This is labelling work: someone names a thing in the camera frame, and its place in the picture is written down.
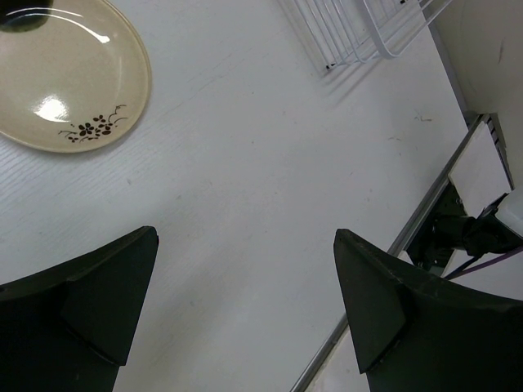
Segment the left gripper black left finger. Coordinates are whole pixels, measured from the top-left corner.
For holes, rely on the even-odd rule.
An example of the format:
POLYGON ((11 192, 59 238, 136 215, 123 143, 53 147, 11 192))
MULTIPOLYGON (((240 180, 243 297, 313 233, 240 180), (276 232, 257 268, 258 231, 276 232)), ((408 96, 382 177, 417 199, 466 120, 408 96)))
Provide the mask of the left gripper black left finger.
POLYGON ((3 391, 111 391, 159 248, 152 226, 1 286, 3 391))

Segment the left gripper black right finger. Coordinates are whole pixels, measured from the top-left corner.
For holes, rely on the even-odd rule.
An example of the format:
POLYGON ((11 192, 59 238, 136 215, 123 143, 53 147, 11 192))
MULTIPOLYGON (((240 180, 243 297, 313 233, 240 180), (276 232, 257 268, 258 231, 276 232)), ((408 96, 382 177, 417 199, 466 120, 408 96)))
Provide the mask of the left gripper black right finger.
POLYGON ((334 259, 372 391, 519 391, 522 304, 460 286, 339 229, 334 259))

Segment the beige plate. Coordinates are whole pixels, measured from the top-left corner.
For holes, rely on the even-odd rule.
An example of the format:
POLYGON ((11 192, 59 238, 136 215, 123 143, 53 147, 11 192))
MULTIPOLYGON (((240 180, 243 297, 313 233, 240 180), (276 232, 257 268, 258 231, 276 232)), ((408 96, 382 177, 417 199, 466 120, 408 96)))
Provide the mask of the beige plate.
POLYGON ((150 98, 150 60, 109 1, 1 3, 1 134, 53 153, 122 138, 150 98))

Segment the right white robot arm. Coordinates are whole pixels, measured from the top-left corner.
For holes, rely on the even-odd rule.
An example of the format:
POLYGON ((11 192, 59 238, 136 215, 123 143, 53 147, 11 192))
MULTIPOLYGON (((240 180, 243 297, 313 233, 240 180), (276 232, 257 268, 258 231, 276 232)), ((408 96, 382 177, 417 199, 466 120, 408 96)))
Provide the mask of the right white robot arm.
POLYGON ((519 237, 523 235, 523 193, 514 189, 503 198, 495 212, 495 218, 519 237))

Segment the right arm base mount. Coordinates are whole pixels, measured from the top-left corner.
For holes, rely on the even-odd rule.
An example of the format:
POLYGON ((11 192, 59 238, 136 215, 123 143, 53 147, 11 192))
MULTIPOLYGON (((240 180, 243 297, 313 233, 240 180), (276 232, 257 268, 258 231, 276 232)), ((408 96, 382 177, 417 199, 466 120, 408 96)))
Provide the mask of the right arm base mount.
POLYGON ((447 184, 406 248, 411 262, 441 276, 456 251, 471 257, 465 263, 469 267, 488 253, 502 255, 522 247, 522 237, 494 215, 507 195, 501 194, 474 217, 465 212, 455 186, 447 184))

